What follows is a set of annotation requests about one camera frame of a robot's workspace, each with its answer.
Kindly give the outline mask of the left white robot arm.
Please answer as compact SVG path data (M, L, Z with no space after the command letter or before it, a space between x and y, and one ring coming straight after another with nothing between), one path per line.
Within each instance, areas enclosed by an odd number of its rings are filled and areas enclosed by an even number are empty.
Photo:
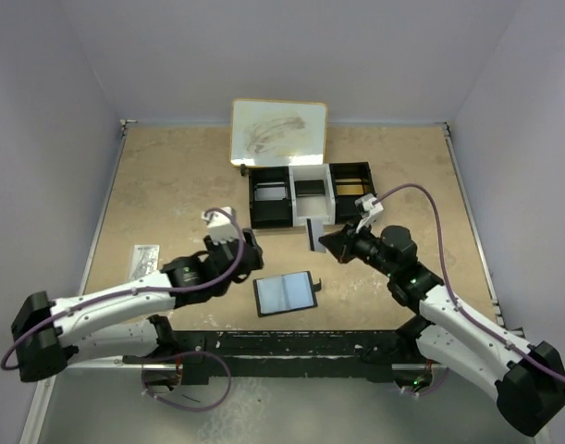
M21 382L55 376L72 364L114 355L165 363L177 345L165 311L206 303L263 268L263 251L251 229L235 240L205 237L204 250L161 269L88 295L52 300L31 294L11 324L12 353Z

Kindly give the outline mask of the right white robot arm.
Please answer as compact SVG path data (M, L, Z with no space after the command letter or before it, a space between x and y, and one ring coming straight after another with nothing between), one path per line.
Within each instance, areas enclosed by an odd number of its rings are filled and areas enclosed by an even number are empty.
M439 362L492 399L518 432L536 436L565 407L565 368L556 348L507 331L448 291L423 265L408 229L388 226L380 236L346 226L320 243L342 264L359 259L387 277L393 299L410 308L424 328L398 338L408 362Z

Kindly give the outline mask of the black leather card holder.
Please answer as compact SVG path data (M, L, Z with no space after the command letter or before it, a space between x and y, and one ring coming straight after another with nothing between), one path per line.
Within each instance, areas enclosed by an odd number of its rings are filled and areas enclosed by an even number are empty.
M318 306L322 280L313 281L309 271L263 277L252 282L257 315L282 315Z

